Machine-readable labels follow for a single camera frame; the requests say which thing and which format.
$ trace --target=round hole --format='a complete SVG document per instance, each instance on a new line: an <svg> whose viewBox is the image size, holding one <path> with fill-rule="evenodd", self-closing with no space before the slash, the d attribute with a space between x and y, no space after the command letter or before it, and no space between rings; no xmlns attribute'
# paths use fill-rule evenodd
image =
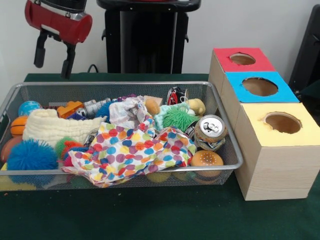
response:
<svg viewBox="0 0 320 240"><path fill-rule="evenodd" d="M294 116L285 112L274 112L267 115L265 122L280 133L294 134L299 132L302 125Z"/></svg>
<svg viewBox="0 0 320 240"><path fill-rule="evenodd" d="M251 94L266 97L278 92L278 87L273 82L262 77L249 77L242 82L245 89Z"/></svg>
<svg viewBox="0 0 320 240"><path fill-rule="evenodd" d="M256 63L253 56L241 52L231 55L230 59L234 64L238 65L252 65Z"/></svg>

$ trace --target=yellow box top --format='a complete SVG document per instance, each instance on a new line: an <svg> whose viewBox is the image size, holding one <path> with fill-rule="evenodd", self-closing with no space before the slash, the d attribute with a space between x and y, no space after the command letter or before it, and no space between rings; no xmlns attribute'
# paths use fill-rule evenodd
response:
<svg viewBox="0 0 320 240"><path fill-rule="evenodd" d="M302 103L243 103L262 147L320 146L320 127Z"/></svg>

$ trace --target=wooden box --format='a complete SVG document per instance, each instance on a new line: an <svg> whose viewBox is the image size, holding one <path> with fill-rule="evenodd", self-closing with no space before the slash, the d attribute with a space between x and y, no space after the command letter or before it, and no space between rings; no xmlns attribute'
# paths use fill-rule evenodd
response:
<svg viewBox="0 0 320 240"><path fill-rule="evenodd" d="M294 93L276 71L227 72L221 101L233 130L241 103L298 103Z"/></svg>
<svg viewBox="0 0 320 240"><path fill-rule="evenodd" d="M275 72L268 58L259 48L214 48L208 81L221 94L228 72Z"/></svg>
<svg viewBox="0 0 320 240"><path fill-rule="evenodd" d="M308 196L320 169L320 128L302 103L243 103L235 135L246 201Z"/></svg>

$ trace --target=red ball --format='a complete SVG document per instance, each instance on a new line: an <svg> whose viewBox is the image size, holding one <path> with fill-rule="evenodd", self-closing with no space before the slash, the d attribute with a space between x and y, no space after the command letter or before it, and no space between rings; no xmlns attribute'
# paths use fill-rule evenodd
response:
<svg viewBox="0 0 320 240"><path fill-rule="evenodd" d="M22 136L16 136L14 138L11 138L8 142L6 142L6 144L3 146L1 150L1 161L3 163L7 162L7 159L11 153L11 149L21 142Z"/></svg>

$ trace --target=wire basket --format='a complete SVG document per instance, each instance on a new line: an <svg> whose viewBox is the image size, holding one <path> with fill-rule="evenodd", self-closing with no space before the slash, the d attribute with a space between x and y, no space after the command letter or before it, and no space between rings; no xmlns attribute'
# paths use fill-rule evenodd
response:
<svg viewBox="0 0 320 240"><path fill-rule="evenodd" d="M241 150L229 123L216 88L208 82L28 82L13 86L0 107L0 149L12 137L10 124L18 117L19 106L26 101L36 101L42 106L64 106L69 101L87 102L92 99L117 98L132 93L167 99L170 88L188 89L189 99L201 99L206 115L220 116L227 129L225 144L216 152L223 166L187 166L167 168L150 176L138 176L126 183L110 188L222 185L231 173L243 163ZM209 178L201 177L206 171ZM64 190L96 188L82 176L57 170L0 171L0 191Z"/></svg>

